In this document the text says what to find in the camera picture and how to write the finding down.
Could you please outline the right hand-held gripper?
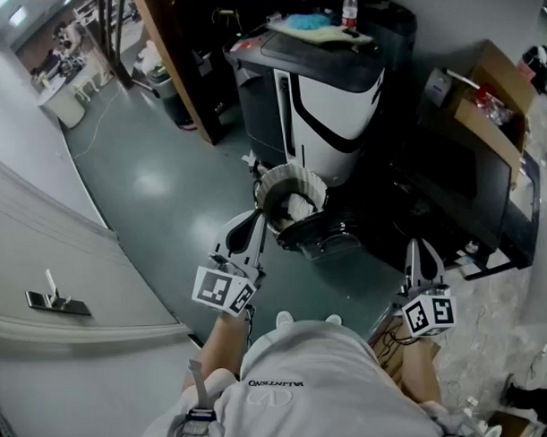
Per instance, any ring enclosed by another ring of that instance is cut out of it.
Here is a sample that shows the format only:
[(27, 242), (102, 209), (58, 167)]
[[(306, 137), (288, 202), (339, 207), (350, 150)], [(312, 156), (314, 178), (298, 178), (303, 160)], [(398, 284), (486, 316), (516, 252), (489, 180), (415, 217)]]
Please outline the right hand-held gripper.
[[(404, 320), (412, 338), (432, 337), (457, 325), (457, 303), (443, 284), (441, 257), (426, 240), (411, 239), (406, 252), (406, 285), (395, 297), (395, 315)], [(419, 284), (434, 287), (419, 288)]]

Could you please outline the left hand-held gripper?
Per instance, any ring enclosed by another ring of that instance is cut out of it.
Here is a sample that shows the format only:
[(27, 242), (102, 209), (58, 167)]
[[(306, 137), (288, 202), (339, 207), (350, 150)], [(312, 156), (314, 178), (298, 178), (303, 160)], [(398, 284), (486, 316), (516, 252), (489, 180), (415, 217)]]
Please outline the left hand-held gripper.
[[(192, 300), (230, 316), (240, 315), (265, 278), (259, 259), (266, 230), (262, 210), (248, 210), (228, 221), (218, 232), (208, 265), (197, 269)], [(247, 256), (235, 257), (246, 250)]]

